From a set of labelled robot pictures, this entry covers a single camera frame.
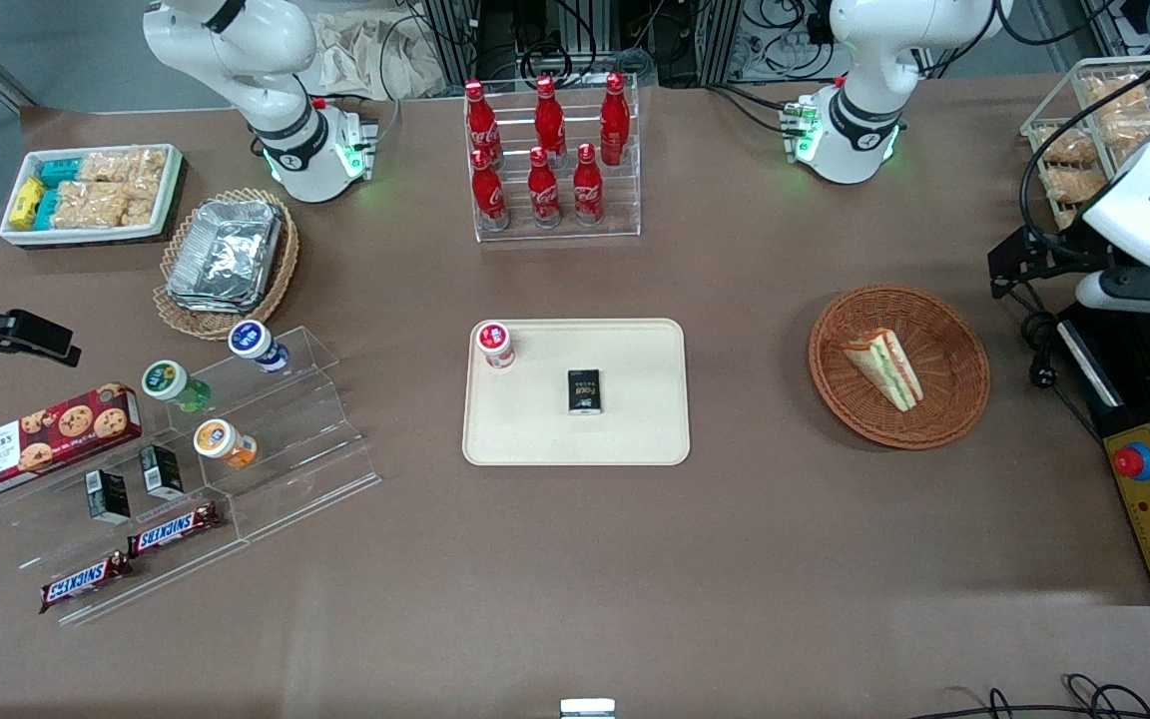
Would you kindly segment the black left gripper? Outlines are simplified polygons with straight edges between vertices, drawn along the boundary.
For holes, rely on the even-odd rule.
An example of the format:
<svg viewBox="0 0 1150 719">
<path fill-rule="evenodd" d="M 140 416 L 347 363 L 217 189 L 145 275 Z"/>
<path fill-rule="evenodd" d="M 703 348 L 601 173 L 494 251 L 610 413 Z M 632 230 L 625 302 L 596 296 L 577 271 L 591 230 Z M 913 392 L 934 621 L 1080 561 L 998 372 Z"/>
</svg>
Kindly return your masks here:
<svg viewBox="0 0 1150 719">
<path fill-rule="evenodd" d="M 1136 261 L 1090 227 L 1068 227 L 1057 234 L 1036 234 L 1019 227 L 987 252 L 995 301 L 1041 303 L 1035 282 L 1105 271 L 1117 266 L 1136 266 Z"/>
</svg>

